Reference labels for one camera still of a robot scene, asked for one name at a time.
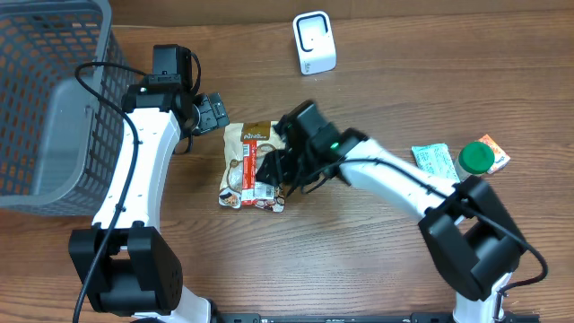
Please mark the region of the green lidded can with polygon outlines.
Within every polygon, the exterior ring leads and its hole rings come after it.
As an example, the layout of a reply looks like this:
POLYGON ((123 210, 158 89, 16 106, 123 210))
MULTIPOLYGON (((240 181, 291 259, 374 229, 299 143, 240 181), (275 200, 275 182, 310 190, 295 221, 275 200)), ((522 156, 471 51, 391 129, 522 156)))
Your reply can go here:
POLYGON ((470 176, 481 176, 486 173, 495 161, 491 147, 482 142, 471 142, 458 154, 455 171, 460 181, 470 176))

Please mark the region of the orange tissue pack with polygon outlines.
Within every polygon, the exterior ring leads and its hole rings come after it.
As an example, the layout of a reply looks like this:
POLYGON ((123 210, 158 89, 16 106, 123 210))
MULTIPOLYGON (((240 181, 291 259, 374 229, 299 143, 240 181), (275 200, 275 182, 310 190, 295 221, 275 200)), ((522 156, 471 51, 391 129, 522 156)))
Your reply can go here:
POLYGON ((498 170, 502 170, 508 165, 510 162, 510 156, 488 134, 479 138, 478 141, 488 145, 494 154, 494 162, 487 170, 488 174, 493 174, 498 170))

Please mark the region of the red white stick pack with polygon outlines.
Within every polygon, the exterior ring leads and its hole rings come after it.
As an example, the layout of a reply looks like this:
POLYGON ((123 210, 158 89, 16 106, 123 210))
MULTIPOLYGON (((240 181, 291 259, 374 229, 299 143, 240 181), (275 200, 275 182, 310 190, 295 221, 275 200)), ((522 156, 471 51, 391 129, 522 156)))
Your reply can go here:
POLYGON ((243 176, 241 203, 243 205, 255 205, 258 200, 266 200, 273 197, 273 188, 256 180, 257 173, 257 141, 247 140, 243 142, 243 176))

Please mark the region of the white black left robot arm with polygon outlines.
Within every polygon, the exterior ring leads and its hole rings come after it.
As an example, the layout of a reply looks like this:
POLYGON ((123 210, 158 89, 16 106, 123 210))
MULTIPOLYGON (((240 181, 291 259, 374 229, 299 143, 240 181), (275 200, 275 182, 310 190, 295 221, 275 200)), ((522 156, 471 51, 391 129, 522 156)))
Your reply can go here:
POLYGON ((160 208, 171 156, 191 140, 229 125, 221 97, 199 91, 197 55, 156 45, 152 71, 116 104, 85 89, 123 119, 124 134, 108 199, 91 228, 74 230, 68 252, 82 281, 73 320, 89 301, 100 313, 137 322, 221 322, 213 301, 183 283, 182 265, 161 236, 160 208))

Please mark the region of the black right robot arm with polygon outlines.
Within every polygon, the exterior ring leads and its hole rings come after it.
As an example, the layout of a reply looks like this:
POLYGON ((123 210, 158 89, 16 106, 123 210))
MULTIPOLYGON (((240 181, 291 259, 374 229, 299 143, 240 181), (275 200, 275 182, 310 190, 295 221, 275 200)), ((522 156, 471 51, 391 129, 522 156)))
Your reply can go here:
POLYGON ((492 187, 471 176, 442 179, 394 156, 375 139, 341 132, 306 100, 274 131, 285 146, 267 153, 257 180, 302 193, 338 178, 369 191, 417 222, 434 266, 456 292, 456 322, 501 322, 505 288, 525 239, 492 187))

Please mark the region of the brown white snack pouch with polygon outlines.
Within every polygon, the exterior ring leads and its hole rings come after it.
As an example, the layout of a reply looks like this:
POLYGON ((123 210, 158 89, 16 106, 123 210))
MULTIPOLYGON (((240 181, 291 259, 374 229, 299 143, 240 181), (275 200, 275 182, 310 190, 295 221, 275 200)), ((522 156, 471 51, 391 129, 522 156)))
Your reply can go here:
POLYGON ((241 203, 242 176, 243 176, 243 142, 257 141, 257 170, 261 166, 267 153, 283 149, 284 142, 277 135, 273 126, 277 121, 258 121, 254 123, 230 123, 224 131, 224 156, 226 169, 222 176, 220 192, 218 195, 221 206, 240 209, 253 206, 262 210, 281 213, 285 206, 283 186, 272 186, 273 197, 258 200, 255 205, 241 203))

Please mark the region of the teal snack bag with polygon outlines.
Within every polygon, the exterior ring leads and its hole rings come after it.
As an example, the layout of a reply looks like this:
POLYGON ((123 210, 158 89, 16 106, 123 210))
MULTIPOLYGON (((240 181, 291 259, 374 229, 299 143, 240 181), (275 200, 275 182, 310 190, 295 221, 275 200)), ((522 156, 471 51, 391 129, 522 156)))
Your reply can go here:
POLYGON ((444 179, 460 181, 446 144, 413 146, 411 150, 419 169, 444 179))

